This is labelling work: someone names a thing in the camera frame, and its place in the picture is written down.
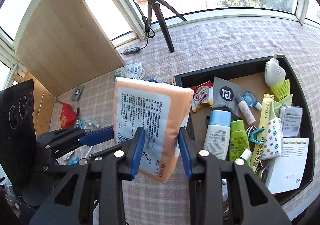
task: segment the black panel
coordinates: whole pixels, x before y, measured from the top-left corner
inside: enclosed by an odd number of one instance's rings
[[[0,163],[15,194],[21,195],[29,182],[36,151],[33,80],[0,91],[0,109]]]

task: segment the gray packet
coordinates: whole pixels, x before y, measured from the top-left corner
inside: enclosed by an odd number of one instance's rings
[[[226,106],[235,115],[238,115],[239,107],[236,102],[236,96],[241,94],[242,87],[215,77],[213,82],[213,106]]]

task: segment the green cloth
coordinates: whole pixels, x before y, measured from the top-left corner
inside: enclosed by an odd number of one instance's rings
[[[279,102],[276,102],[275,100],[273,100],[271,102],[269,120],[274,119],[275,117],[279,117],[281,106],[291,106],[292,97],[293,97],[293,94],[290,94],[286,96],[284,99],[279,100]]]

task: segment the blue plastic item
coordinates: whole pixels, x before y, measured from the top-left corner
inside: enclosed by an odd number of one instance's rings
[[[70,163],[67,163],[66,165],[76,164],[78,162],[79,162],[79,157],[77,157],[75,160],[72,160]]]
[[[113,126],[86,133],[80,143],[82,146],[91,147],[111,139],[113,139]]]
[[[136,148],[134,150],[132,159],[131,159],[131,179],[133,180],[135,176],[138,173],[140,161],[141,161],[141,155],[144,147],[144,140],[145,140],[146,132],[144,128],[141,128],[141,132],[139,134],[139,138],[137,141]]]
[[[242,99],[248,104],[249,107],[256,107],[258,110],[261,110],[261,104],[258,102],[257,97],[251,91],[246,91],[242,95]]]
[[[81,129],[83,129],[83,123],[82,123],[82,120],[81,119],[79,119],[79,128],[81,128]]]
[[[231,112],[225,110],[213,110],[210,113],[209,125],[230,127]]]
[[[253,143],[263,145],[263,142],[257,140],[257,135],[263,131],[264,131],[264,128],[258,128],[257,130],[250,132],[248,136],[248,140]]]
[[[158,83],[157,80],[153,79],[153,78],[149,78],[146,80],[147,82],[152,82],[152,83]]]
[[[191,158],[190,158],[190,154],[181,130],[179,130],[179,134],[178,134],[178,144],[180,148],[180,154],[181,154],[182,164],[184,168],[184,173],[190,180],[192,177]]]

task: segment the tablecloth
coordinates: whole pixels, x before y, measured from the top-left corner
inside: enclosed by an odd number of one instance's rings
[[[175,52],[170,53],[161,32],[149,40],[138,54],[123,56],[127,64],[143,62],[146,78],[158,76],[158,81],[171,82],[172,75],[193,70],[242,61],[273,54],[284,54],[291,64],[305,94],[312,118],[315,137],[315,172],[313,182],[299,195],[283,206],[288,212],[320,185],[319,132],[320,132],[320,39],[319,31],[298,22],[239,19],[214,23],[199,22],[190,26],[171,28]],[[118,48],[124,49],[145,41],[132,41]],[[102,127],[112,124],[114,71],[84,83],[79,101],[71,100],[72,91],[59,96],[74,109],[80,107],[80,118],[96,119]],[[55,104],[50,130],[60,128],[60,104]],[[113,145],[108,141],[97,145],[92,152]],[[75,150],[84,157],[88,147]],[[181,159],[172,177],[159,183],[142,174],[133,181],[123,182],[126,221],[134,224],[187,225],[190,224],[189,189]]]

